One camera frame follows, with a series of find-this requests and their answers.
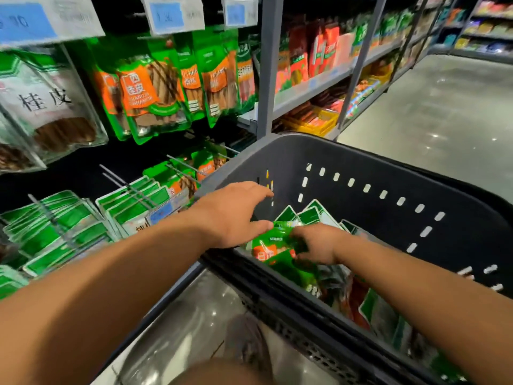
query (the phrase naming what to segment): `white label on package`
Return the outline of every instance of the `white label on package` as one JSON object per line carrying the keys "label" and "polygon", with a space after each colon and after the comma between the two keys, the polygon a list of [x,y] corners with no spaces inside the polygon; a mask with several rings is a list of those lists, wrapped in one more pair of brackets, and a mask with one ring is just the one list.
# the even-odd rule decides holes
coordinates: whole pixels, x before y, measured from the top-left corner
{"label": "white label on package", "polygon": [[85,98],[71,69],[40,72],[16,62],[0,77],[0,102],[26,129],[68,117],[86,117]]}
{"label": "white label on package", "polygon": [[201,0],[142,0],[152,36],[205,29]]}
{"label": "white label on package", "polygon": [[104,35],[91,0],[0,0],[0,49]]}
{"label": "white label on package", "polygon": [[258,24],[258,0],[221,0],[225,26],[244,27]]}

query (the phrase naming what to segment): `person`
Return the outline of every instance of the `person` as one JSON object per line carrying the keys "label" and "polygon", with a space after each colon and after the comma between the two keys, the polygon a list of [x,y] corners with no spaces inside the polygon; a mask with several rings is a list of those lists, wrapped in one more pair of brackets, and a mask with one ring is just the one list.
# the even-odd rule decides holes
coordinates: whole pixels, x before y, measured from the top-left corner
{"label": "person", "polygon": [[[273,227],[270,221],[250,221],[256,205],[272,196],[271,190],[253,182],[230,184],[189,210],[71,262],[2,300],[2,383],[90,383],[112,351],[202,253],[237,246]],[[308,247],[300,257],[342,263],[363,277],[473,382],[513,382],[509,298],[333,227],[296,227],[293,235]],[[246,328],[262,339],[251,326]],[[256,373],[250,365],[217,359],[186,370],[174,381],[272,381]]]}

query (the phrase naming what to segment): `hand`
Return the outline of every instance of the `hand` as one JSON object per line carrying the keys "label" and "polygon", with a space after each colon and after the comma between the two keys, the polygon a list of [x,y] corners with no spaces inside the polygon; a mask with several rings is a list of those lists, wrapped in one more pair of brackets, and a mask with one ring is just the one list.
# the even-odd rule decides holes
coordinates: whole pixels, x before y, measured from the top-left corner
{"label": "hand", "polygon": [[298,254],[300,259],[324,265],[343,263],[337,249],[352,238],[350,233],[322,223],[295,227],[290,234],[302,238],[308,246],[308,252]]}
{"label": "hand", "polygon": [[183,212],[208,233],[209,248],[229,248],[269,231],[273,222],[251,222],[257,204],[274,193],[256,182],[229,184],[199,199]]}

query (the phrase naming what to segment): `shiny tile floor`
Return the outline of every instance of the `shiny tile floor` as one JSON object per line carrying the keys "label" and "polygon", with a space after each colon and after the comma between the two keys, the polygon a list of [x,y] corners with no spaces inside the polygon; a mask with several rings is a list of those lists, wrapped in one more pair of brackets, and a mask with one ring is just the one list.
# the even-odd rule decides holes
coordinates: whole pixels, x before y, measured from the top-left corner
{"label": "shiny tile floor", "polygon": [[[242,313],[245,309],[235,291],[211,272],[203,272],[93,385],[167,385],[190,365],[222,356],[227,322]],[[338,383],[270,328],[261,328],[276,384]]]}
{"label": "shiny tile floor", "polygon": [[513,66],[429,55],[337,141],[513,203]]}

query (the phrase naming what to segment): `red package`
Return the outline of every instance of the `red package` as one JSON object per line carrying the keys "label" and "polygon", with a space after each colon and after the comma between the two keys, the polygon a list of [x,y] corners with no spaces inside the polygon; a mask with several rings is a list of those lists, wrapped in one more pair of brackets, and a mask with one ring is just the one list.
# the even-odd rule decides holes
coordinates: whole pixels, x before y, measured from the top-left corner
{"label": "red package", "polygon": [[317,19],[308,24],[307,34],[310,43],[310,57],[308,61],[308,75],[315,77],[319,74],[319,68],[321,67],[324,59],[324,48],[326,46],[326,40],[324,38],[324,20]]}
{"label": "red package", "polygon": [[325,70],[331,70],[335,62],[335,53],[337,50],[337,41],[339,38],[340,27],[338,22],[326,25],[325,28],[325,39],[326,46],[324,48],[324,58],[319,69],[322,73]]}
{"label": "red package", "polygon": [[308,80],[308,42],[306,26],[296,25],[289,30],[290,72],[292,86]]}

